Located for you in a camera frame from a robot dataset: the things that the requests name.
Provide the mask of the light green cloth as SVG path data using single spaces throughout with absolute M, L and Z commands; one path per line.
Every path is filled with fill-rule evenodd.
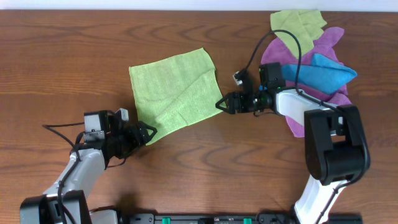
M 150 144 L 221 113 L 215 71 L 203 48 L 129 67 L 138 120 L 157 129 Z

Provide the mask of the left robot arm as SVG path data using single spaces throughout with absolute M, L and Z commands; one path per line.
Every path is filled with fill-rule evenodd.
M 87 198 L 109 161 L 125 161 L 156 135 L 142 121 L 129 124 L 125 109 L 84 114 L 84 131 L 71 142 L 70 160 L 59 178 L 42 195 L 26 198 L 20 206 L 21 223 L 127 223 L 113 207 L 90 210 Z

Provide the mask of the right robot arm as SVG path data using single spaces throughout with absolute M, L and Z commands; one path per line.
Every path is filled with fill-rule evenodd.
M 248 71 L 236 72 L 233 78 L 243 90 L 228 93 L 215 106 L 229 114 L 254 116 L 272 110 L 304 127 L 310 177 L 286 222 L 325 223 L 341 191 L 361 179 L 369 168 L 359 110 L 354 105 L 325 103 L 298 86 L 287 87 L 279 63 L 261 65 L 259 74 L 261 85 L 254 91 Z

